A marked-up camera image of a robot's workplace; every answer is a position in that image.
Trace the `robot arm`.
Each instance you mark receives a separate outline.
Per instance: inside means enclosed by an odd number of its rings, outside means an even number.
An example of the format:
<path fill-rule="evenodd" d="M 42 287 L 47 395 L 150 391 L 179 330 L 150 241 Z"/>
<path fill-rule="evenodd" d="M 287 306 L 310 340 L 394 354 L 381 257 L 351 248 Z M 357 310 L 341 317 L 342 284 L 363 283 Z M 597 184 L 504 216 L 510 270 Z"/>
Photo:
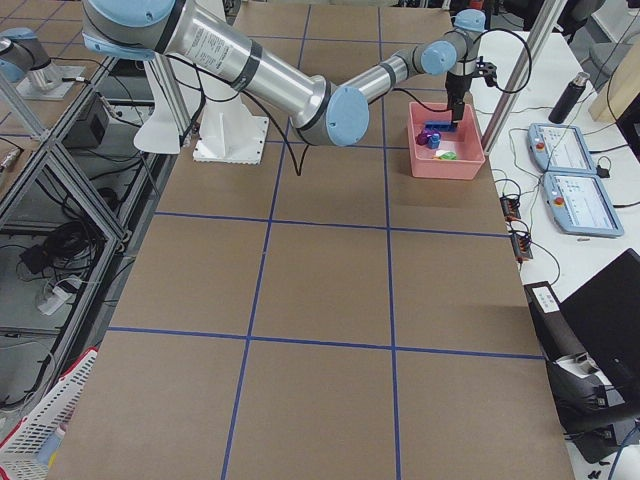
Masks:
<path fill-rule="evenodd" d="M 421 74 L 446 77 L 448 108 L 453 121 L 460 121 L 485 31 L 482 11 L 462 10 L 440 39 L 399 50 L 337 86 L 301 72 L 196 1 L 85 1 L 82 6 L 87 49 L 140 61 L 180 55 L 233 90 L 285 112 L 303 141 L 323 146 L 358 143 L 369 127 L 370 104 Z"/>

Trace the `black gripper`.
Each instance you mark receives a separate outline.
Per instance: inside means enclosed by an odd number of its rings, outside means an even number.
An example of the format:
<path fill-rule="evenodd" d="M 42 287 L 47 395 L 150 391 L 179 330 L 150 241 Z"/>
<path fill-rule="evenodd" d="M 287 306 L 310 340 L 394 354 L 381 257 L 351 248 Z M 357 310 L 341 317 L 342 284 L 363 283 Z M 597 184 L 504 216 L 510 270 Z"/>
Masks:
<path fill-rule="evenodd" d="M 448 73 L 446 76 L 445 89 L 448 98 L 448 108 L 451 112 L 452 125 L 457 125 L 464 117 L 464 97 L 469 91 L 471 83 L 471 75 L 456 75 Z"/>

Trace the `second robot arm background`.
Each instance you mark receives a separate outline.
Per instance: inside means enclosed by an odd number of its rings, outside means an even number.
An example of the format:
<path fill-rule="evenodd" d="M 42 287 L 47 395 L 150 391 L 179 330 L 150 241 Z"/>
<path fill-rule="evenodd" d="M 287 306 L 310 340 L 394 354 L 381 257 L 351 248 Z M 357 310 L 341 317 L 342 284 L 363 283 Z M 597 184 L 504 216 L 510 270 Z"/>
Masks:
<path fill-rule="evenodd" d="M 61 101 L 84 70 L 57 64 L 29 28 L 1 32 L 1 73 L 24 99 Z"/>

